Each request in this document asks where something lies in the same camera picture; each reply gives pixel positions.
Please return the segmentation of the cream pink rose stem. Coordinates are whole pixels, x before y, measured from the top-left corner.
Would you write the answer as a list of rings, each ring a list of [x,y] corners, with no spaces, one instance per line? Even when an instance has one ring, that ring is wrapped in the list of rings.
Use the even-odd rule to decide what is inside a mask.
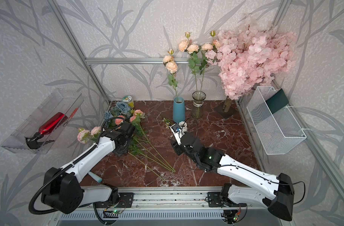
[[[192,43],[192,40],[190,39],[190,32],[185,32],[184,36],[185,38],[182,39],[178,44],[178,50],[180,52],[187,52],[190,56],[190,58],[188,59],[189,68],[191,70],[191,73],[194,75],[196,91],[198,91],[197,73],[199,72],[200,61],[197,54],[199,52],[199,46]]]

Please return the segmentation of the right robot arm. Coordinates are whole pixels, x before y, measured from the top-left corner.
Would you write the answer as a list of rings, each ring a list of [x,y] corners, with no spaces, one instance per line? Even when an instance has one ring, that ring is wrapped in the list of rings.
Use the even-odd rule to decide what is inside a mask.
[[[223,204],[256,204],[279,219],[292,221],[295,191],[290,176],[251,168],[213,147],[204,147],[190,132],[174,132],[174,137],[171,145],[177,155],[185,154],[205,172],[215,172],[248,186],[224,186],[220,194]]]

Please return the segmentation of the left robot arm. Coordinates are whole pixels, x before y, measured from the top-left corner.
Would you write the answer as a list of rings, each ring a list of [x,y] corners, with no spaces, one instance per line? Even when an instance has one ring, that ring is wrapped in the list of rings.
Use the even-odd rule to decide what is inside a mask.
[[[44,215],[60,211],[70,214],[77,208],[97,202],[117,204],[118,189],[109,185],[81,186],[80,182],[105,156],[127,153],[135,127],[122,122],[111,130],[102,131],[97,141],[80,156],[60,168],[50,168],[44,184],[29,203],[29,212]]]

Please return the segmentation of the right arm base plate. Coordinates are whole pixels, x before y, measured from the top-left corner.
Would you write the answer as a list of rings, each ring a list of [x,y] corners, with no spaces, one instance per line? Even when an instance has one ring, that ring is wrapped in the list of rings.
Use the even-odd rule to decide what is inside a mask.
[[[220,198],[219,192],[208,192],[205,201],[208,203],[210,208],[231,207],[231,204],[223,201],[222,198]]]

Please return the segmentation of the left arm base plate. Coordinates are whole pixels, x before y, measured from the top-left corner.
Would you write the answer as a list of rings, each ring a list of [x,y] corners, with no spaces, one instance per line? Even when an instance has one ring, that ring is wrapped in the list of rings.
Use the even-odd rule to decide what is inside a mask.
[[[131,208],[133,203],[134,193],[118,193],[105,202],[97,202],[96,208]]]

